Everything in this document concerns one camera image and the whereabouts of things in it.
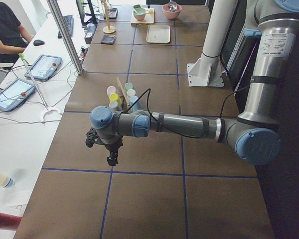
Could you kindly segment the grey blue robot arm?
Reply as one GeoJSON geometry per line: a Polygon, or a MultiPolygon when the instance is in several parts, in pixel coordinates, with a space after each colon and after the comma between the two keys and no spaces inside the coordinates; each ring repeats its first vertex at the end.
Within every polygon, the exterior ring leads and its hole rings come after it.
{"type": "Polygon", "coordinates": [[[110,153],[107,162],[115,166],[124,136],[146,137],[154,130],[226,143],[253,165],[273,161],[281,148],[276,105],[299,31],[299,0],[250,0],[245,24],[245,35],[259,36],[260,44],[245,109],[235,120],[150,112],[138,103],[132,103],[124,112],[99,106],[90,113],[92,126],[86,135],[86,145],[105,146],[110,153]]]}

